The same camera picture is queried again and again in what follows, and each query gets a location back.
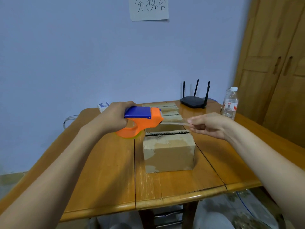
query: hand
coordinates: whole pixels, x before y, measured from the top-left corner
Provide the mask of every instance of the hand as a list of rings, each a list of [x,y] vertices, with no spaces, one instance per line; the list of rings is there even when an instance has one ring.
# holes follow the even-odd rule
[[[103,136],[109,132],[116,132],[126,127],[128,120],[124,118],[125,110],[135,106],[133,101],[114,102],[101,114],[88,123],[88,127]]]
[[[233,122],[234,121],[230,118],[219,115],[215,112],[188,119],[188,123],[191,124],[190,130],[192,132],[212,136],[222,140],[226,139],[226,126]]]

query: black router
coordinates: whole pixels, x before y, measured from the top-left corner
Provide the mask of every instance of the black router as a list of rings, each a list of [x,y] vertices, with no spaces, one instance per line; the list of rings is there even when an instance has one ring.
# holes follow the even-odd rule
[[[184,97],[185,81],[183,81],[183,97],[180,100],[180,102],[182,104],[184,104],[184,105],[186,105],[186,106],[188,106],[190,108],[205,108],[205,106],[206,106],[206,104],[208,102],[208,94],[209,94],[209,89],[210,89],[210,82],[208,83],[208,90],[207,90],[207,93],[206,93],[206,97],[204,99],[196,96],[198,82],[199,82],[199,80],[197,80],[194,96],[186,96],[186,97]]]

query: paper sign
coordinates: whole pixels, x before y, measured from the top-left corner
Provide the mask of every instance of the paper sign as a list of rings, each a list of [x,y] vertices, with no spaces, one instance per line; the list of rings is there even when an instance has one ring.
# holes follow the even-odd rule
[[[169,19],[168,0],[129,0],[132,21]]]

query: wardrobe handle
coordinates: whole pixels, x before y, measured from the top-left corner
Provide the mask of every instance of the wardrobe handle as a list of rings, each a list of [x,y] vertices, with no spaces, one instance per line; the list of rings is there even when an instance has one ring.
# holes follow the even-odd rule
[[[292,56],[289,57],[288,62],[287,62],[286,67],[285,67],[285,70],[284,70],[283,76],[287,76],[287,73],[288,73],[288,71],[290,69],[290,66],[291,66],[292,58],[293,58]]]
[[[280,57],[278,57],[278,59],[277,59],[277,61],[276,61],[276,64],[274,65],[274,70],[273,70],[273,73],[272,74],[276,74],[277,73],[277,71],[278,71],[278,65],[280,64],[280,61],[281,61],[281,56]]]

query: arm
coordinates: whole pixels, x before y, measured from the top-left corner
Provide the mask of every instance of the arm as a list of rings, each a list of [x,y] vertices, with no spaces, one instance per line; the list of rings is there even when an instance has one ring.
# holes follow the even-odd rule
[[[235,121],[210,113],[190,130],[229,142],[297,228],[305,225],[305,172]]]
[[[95,144],[127,125],[132,101],[112,103],[83,126],[62,154],[0,215],[0,228],[55,228]]]

